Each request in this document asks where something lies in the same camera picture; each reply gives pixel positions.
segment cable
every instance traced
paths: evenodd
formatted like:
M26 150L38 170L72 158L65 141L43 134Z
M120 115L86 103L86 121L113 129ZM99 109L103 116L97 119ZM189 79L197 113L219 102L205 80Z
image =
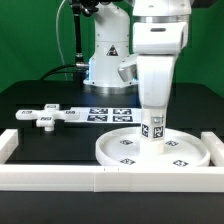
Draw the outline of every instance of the cable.
M60 43L60 35L59 35L59 19L60 19L60 14L61 14L61 10L65 4L67 0L63 0L61 2L61 5L59 6L58 8L58 12L57 12L57 16L56 16L56 37L57 37L57 45L58 45L58 51L59 51L59 54L60 54L60 57L61 57L61 61L62 61L62 64L65 65L65 59L64 59L64 55L63 55L63 52L62 52L62 49L61 49L61 43Z
M45 78L47 78L48 76L50 76L51 74L58 72L62 69L66 69L66 68L77 68L75 64L67 64L67 65L62 65L59 66L57 68L54 68L52 70L50 70L49 72L47 72L46 74L44 74L39 80L44 80Z
M66 71L66 73L68 74L74 74L76 71ZM55 75L55 74L65 74L65 72L52 72L52 73L49 73L47 75L45 75L44 77L42 77L40 80L43 81L44 79L46 79L47 77L51 76L51 75Z

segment black cable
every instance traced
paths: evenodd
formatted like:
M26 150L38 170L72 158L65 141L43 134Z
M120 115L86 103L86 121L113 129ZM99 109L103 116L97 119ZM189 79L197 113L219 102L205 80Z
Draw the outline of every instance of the black cable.
M62 65L62 66L59 66L57 68L54 68L54 69L50 70L49 72L47 72L46 74L44 74L39 80L44 80L45 78L47 78L48 76L50 76L54 72L57 72L59 70L66 69L66 68L76 68L76 65L75 64L67 64L67 65Z
M72 71L72 72L52 72L52 73L49 73L47 76L45 76L44 79L46 79L47 77L51 76L51 75L54 75L54 74L65 74L65 73L68 73L68 74L74 74L76 71Z

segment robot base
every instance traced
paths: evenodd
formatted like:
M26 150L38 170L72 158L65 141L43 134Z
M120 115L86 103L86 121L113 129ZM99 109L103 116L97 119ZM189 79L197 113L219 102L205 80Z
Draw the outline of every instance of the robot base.
M96 93L103 93L103 94L124 94L130 92L137 92L138 91L138 81L132 80L129 85L122 85L122 86L97 86L95 82L90 80L84 80L84 89L87 91L92 91Z
M143 158L140 128L122 128L102 135L96 142L96 158L103 166L195 167L208 166L210 153L200 139L166 129L164 152Z

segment white bracket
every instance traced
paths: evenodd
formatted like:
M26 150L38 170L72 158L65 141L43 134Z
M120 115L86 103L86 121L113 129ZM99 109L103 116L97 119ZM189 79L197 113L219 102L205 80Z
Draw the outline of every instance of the white bracket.
M19 110L16 113L18 120L37 120L37 127L44 127L45 131L53 131L55 120L77 120L79 111L71 108L70 110L60 111L59 104L46 104L44 110Z

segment white plastic part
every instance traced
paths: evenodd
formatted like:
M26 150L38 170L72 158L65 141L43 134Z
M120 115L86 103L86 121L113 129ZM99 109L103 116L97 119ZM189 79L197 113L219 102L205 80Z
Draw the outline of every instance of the white plastic part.
M60 111L59 104L46 104L44 110L19 110L16 113L18 120L37 120L37 127L44 127L45 131L53 131L55 120L77 120L79 111L71 108L70 110Z
M192 135L166 129L164 151L160 155L154 155L152 148L140 148L140 135L138 127L117 129L102 135L96 142L98 162L102 166L154 168L209 165L210 153L202 141Z
M210 151L214 165L224 167L223 142L213 132L203 132L201 139Z
M134 16L179 16L191 14L190 0L136 0Z
M135 23L133 51L140 54L179 54L187 45L188 24Z
M166 108L176 56L138 56L139 98L142 108Z
M117 71L129 55L128 14L113 3L99 4L95 16L95 53L89 61L89 78L84 84L102 88L125 88L137 82L123 82Z
M206 145L212 145L210 148L212 158L214 158L213 153L217 155L215 150L223 150L223 143L214 134L202 133L202 139ZM191 144L197 145L197 141L193 140ZM17 130L6 130L0 137L0 145L0 157L7 160L18 145ZM0 190L224 192L224 167L176 166L169 168L132 167L130 165L104 167L7 164L0 165Z
M7 129L0 136L0 164L4 164L18 146L18 131Z

